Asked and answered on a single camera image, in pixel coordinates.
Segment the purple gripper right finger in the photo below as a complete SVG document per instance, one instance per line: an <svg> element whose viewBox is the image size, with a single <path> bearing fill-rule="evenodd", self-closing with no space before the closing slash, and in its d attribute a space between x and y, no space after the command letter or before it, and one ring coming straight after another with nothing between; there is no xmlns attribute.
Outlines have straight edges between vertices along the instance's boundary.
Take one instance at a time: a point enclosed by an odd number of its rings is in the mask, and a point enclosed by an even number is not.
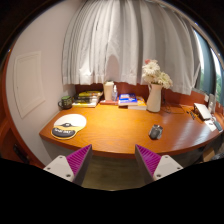
<svg viewBox="0 0 224 224"><path fill-rule="evenodd" d="M146 184L182 169L169 155L160 156L140 145L135 145L135 157Z"/></svg>

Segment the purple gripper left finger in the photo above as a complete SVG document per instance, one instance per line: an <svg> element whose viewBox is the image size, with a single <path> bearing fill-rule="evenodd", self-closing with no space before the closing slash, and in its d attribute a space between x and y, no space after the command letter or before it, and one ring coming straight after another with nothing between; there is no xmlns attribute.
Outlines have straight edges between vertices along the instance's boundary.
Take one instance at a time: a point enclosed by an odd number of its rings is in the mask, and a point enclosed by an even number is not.
<svg viewBox="0 0 224 224"><path fill-rule="evenodd" d="M44 170L81 186L92 158L92 145L87 145L68 156L59 155Z"/></svg>

